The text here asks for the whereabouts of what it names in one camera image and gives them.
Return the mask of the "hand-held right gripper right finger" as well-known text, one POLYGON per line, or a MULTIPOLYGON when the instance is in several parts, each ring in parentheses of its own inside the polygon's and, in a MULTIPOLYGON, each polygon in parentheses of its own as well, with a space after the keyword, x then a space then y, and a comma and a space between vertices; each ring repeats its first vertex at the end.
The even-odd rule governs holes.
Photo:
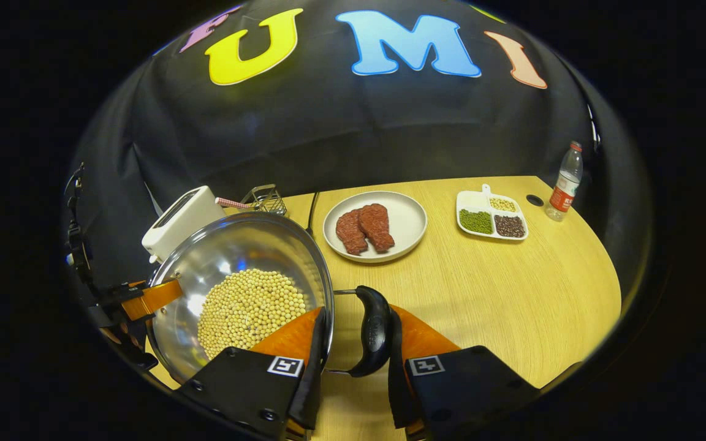
POLYGON ((540 390, 482 345, 460 348, 392 306, 389 404, 409 440, 473 440, 540 390))

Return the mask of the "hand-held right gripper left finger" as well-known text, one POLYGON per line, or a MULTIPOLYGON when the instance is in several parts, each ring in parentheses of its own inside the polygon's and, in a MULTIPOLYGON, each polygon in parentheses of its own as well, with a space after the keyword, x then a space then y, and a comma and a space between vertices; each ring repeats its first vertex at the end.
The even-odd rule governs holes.
POLYGON ((328 310, 314 308, 264 340, 226 348, 178 394, 252 440, 307 440, 321 402, 328 310))

